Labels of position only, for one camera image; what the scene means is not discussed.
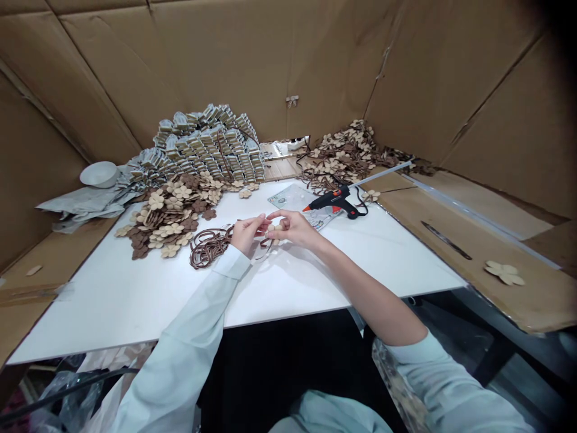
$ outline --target knife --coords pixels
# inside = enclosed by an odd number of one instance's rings
[[[442,240],[443,242],[445,242],[449,247],[451,247],[452,249],[454,249],[456,252],[458,252],[461,256],[463,256],[464,258],[466,258],[467,260],[472,260],[473,258],[468,255],[466,252],[464,252],[463,250],[461,250],[461,248],[459,248],[457,245],[455,245],[454,243],[452,243],[448,237],[446,237],[445,235],[441,234],[441,232],[439,232],[436,228],[434,228],[433,226],[431,226],[430,224],[425,223],[424,221],[421,221],[422,224],[427,227],[431,233],[433,233],[437,238],[439,238],[440,240]]]

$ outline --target stack of packaged items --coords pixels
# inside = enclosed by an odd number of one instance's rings
[[[177,175],[208,171],[215,180],[264,182],[264,158],[246,113],[209,104],[203,112],[176,112],[160,121],[154,147],[132,158],[117,188],[158,188]]]

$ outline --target pile of wooden flowers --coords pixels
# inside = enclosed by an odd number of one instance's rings
[[[132,259],[143,259],[152,249],[159,248],[163,258],[174,257],[186,246],[198,228],[199,217],[211,220],[216,217],[214,207],[224,191],[240,192],[241,181],[215,180],[207,171],[200,174],[182,174],[152,189],[145,196],[146,203],[140,212],[131,217],[133,226],[124,226],[114,236],[127,236],[132,241]],[[242,198],[258,189],[250,183],[242,192]]]
[[[351,185],[367,177],[377,166],[391,168],[406,161],[415,161],[408,172],[432,175],[435,169],[414,155],[386,147],[378,150],[373,140],[373,128],[364,120],[355,120],[347,128],[323,137],[317,147],[308,152],[308,163],[302,167],[300,179],[316,195]]]

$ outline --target cuff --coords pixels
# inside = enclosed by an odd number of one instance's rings
[[[431,334],[409,346],[386,346],[400,364],[417,364],[437,361],[447,357],[441,343]]]
[[[251,261],[248,257],[236,247],[229,245],[212,270],[233,280],[240,280],[250,264]]]

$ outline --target person's left hand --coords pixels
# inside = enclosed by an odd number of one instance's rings
[[[234,225],[233,238],[230,241],[230,244],[248,257],[251,250],[252,240],[258,236],[264,236],[270,223],[272,223],[272,221],[267,220],[263,213],[256,218],[237,221]]]

